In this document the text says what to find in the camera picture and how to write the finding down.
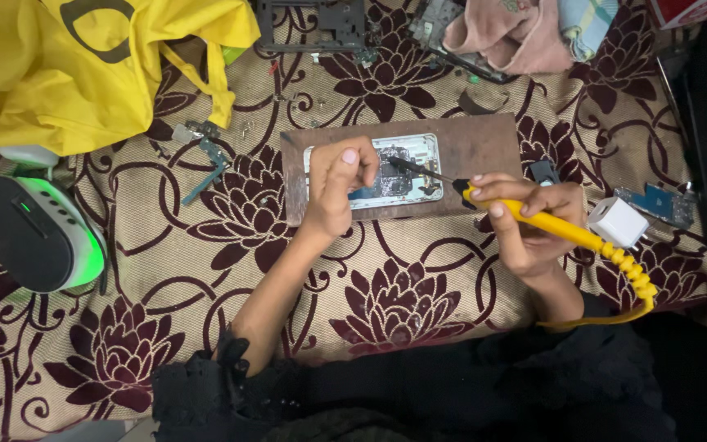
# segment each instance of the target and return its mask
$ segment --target wooden board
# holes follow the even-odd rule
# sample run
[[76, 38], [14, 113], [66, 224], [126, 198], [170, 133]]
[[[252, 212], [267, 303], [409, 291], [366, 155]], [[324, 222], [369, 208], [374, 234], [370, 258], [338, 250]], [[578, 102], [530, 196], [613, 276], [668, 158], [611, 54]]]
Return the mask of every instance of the wooden board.
[[[323, 146], [359, 135], [387, 138], [427, 133], [437, 137], [438, 156], [445, 176], [469, 178], [491, 171], [522, 176], [515, 116], [511, 113], [288, 131], [285, 134], [292, 143], [280, 138], [288, 226], [299, 225], [307, 206], [304, 151], [309, 146]], [[439, 201], [360, 208], [353, 211], [353, 219], [399, 218], [466, 211], [452, 186], [446, 183], [443, 186], [444, 196]]]

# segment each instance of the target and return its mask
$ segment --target white charger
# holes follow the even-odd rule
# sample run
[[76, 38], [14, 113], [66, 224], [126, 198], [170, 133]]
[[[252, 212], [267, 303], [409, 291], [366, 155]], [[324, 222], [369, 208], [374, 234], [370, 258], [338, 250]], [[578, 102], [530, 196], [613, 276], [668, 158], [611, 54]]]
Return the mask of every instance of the white charger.
[[588, 216], [588, 226], [614, 246], [631, 248], [648, 228], [648, 220], [618, 196], [605, 198]]

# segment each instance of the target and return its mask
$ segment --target red box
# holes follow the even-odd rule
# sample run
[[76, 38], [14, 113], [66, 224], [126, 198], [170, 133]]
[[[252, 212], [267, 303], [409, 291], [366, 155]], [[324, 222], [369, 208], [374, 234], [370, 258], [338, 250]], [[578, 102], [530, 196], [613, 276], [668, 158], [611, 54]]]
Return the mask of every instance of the red box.
[[707, 20], [707, 0], [651, 0], [649, 6], [660, 29]]

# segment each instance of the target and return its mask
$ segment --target yellow plastic bag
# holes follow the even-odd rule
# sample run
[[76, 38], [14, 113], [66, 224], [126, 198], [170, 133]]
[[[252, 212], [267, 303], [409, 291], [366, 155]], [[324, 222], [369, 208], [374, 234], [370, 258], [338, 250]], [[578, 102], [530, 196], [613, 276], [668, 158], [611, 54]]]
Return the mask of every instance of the yellow plastic bag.
[[[163, 40], [208, 42], [209, 83]], [[220, 45], [260, 36], [245, 0], [0, 0], [0, 146], [90, 152], [152, 123], [160, 53], [212, 97], [209, 120], [227, 127]]]

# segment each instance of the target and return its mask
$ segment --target pink cloth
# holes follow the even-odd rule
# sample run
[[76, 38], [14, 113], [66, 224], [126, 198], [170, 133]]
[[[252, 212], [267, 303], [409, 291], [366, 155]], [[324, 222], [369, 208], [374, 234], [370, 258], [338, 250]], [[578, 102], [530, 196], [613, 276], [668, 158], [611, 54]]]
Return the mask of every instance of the pink cloth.
[[454, 54], [478, 52], [509, 74], [572, 67], [558, 32], [556, 0], [469, 0], [465, 14], [447, 26], [444, 47]]

